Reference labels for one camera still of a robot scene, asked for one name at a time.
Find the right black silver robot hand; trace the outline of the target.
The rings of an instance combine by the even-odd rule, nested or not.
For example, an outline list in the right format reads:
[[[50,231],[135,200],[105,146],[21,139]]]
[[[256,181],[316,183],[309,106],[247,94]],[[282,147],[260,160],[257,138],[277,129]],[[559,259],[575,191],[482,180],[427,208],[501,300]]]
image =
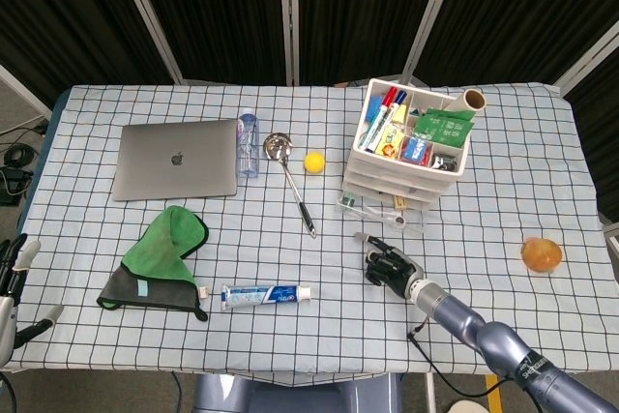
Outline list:
[[[425,276],[423,268],[378,237],[357,232],[355,238],[370,245],[365,257],[366,279],[377,286],[386,285],[400,298],[410,301],[413,284]]]

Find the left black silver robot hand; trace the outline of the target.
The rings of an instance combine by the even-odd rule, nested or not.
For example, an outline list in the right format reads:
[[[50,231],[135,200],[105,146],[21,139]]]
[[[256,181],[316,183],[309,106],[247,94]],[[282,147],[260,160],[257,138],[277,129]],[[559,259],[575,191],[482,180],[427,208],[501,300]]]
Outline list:
[[[1,367],[12,358],[14,351],[52,328],[61,316],[64,306],[55,305],[40,321],[18,330],[18,307],[31,265],[41,249],[39,241],[26,247],[26,233],[1,243]]]

